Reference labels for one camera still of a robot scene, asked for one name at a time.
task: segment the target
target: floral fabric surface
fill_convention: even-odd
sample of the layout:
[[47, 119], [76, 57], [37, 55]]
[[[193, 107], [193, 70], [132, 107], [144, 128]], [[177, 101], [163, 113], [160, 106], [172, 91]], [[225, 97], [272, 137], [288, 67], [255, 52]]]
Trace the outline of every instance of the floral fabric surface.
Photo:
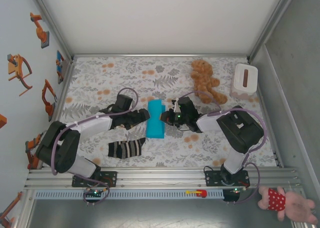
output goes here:
[[[197, 58], [79, 57], [60, 120], [67, 123], [95, 114], [113, 104], [118, 91], [123, 87], [131, 87], [139, 94], [137, 109], [147, 109], [149, 100], [161, 99], [168, 110], [172, 107], [171, 99], [193, 90], [194, 82], [190, 72], [191, 62], [195, 59]], [[262, 117], [257, 97], [240, 100], [229, 95], [234, 69], [238, 63], [247, 63], [245, 57], [203, 59], [212, 64], [213, 76], [220, 79], [220, 85], [215, 89], [228, 96], [227, 103], [222, 105], [223, 110], [241, 105]], [[130, 91], [125, 91], [124, 94], [134, 97]], [[201, 103], [194, 94], [189, 97], [200, 113], [207, 113], [215, 108], [214, 104]], [[165, 125], [164, 139], [146, 139], [142, 146], [142, 156], [124, 160], [108, 157], [108, 143], [143, 138], [146, 136], [146, 125], [144, 122], [130, 130], [118, 127], [94, 135], [79, 145], [78, 154], [102, 167], [203, 167], [220, 166], [231, 148], [222, 131], [196, 134]], [[269, 139], [260, 150], [250, 155], [249, 161], [258, 166], [276, 166]]]

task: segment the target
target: gray metal surface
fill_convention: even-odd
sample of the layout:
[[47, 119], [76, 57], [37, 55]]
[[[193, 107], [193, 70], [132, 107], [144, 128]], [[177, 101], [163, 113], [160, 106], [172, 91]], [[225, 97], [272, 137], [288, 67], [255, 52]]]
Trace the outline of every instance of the gray metal surface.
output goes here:
[[[293, 0], [266, 47], [312, 164], [307, 163], [312, 181], [305, 184], [306, 193], [312, 195], [308, 189], [313, 182], [320, 199], [319, 13], [319, 0]], [[294, 160], [301, 161], [298, 155]]]
[[259, 88], [265, 101], [283, 165], [297, 169], [306, 196], [316, 202], [316, 212], [320, 213], [320, 201], [317, 195], [319, 187], [313, 183], [315, 173], [265, 45], [260, 49], [252, 64], [259, 71]]
[[221, 200], [107, 200], [87, 207], [80, 200], [36, 200], [30, 228], [270, 228], [292, 227], [261, 210], [256, 195], [245, 204]]
[[277, 166], [283, 167], [283, 161], [282, 161], [282, 158], [281, 158], [281, 155], [280, 155], [279, 146], [277, 144], [275, 133], [274, 133], [274, 130], [272, 128], [272, 124], [271, 124], [271, 121], [270, 121], [270, 118], [269, 118], [269, 115], [268, 115], [266, 103], [265, 103], [264, 97], [263, 97], [263, 95], [261, 93], [259, 84], [258, 84], [258, 87], [257, 87], [256, 94], [257, 94], [257, 96], [258, 96], [258, 98], [260, 100], [260, 106], [261, 106], [261, 110], [262, 110], [263, 120], [264, 120], [264, 123], [266, 125], [266, 129], [268, 131], [269, 141], [271, 143], [271, 147], [273, 149], [273, 152], [275, 153], [274, 159], [275, 159], [275, 161], [277, 163]]
[[251, 62], [257, 52], [259, 51], [260, 47], [267, 41], [270, 34], [273, 32], [274, 28], [276, 27], [277, 23], [281, 19], [282, 15], [290, 5], [292, 0], [279, 0], [278, 4], [276, 5], [273, 13], [271, 14], [267, 24], [265, 25], [264, 29], [262, 30], [256, 44], [254, 45], [250, 55], [249, 61]]

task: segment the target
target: brown teddy bear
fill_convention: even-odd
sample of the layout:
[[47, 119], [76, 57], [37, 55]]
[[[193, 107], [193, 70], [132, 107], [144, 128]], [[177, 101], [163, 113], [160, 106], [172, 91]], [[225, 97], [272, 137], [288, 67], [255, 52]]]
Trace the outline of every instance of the brown teddy bear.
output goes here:
[[[214, 73], [212, 65], [204, 60], [194, 60], [191, 66], [193, 67], [191, 78], [194, 80], [194, 90], [208, 93], [212, 95], [219, 104], [225, 104], [228, 100], [227, 96], [212, 89], [212, 87], [217, 87], [220, 84], [219, 79], [211, 77]], [[205, 94], [196, 93], [195, 95], [199, 96], [205, 104], [212, 102], [212, 99]]]

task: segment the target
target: pink stuffed toy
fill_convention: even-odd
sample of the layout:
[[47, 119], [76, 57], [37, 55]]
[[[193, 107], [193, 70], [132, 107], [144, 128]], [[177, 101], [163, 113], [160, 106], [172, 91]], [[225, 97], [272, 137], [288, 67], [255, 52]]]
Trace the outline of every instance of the pink stuffed toy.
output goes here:
[[313, 200], [305, 199], [293, 191], [285, 193], [284, 189], [278, 186], [277, 192], [265, 186], [259, 188], [262, 200], [258, 202], [261, 209], [278, 211], [278, 220], [283, 221], [285, 214], [295, 222], [308, 222], [317, 224], [318, 219], [311, 213], [315, 208]]

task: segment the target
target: black and white sock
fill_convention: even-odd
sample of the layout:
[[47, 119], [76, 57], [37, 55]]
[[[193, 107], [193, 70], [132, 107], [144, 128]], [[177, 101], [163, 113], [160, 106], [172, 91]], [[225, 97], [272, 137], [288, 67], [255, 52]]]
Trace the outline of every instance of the black and white sock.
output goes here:
[[133, 156], [141, 155], [141, 147], [146, 141], [146, 138], [130, 140], [130, 141], [116, 141], [109, 143], [109, 157], [126, 159]]

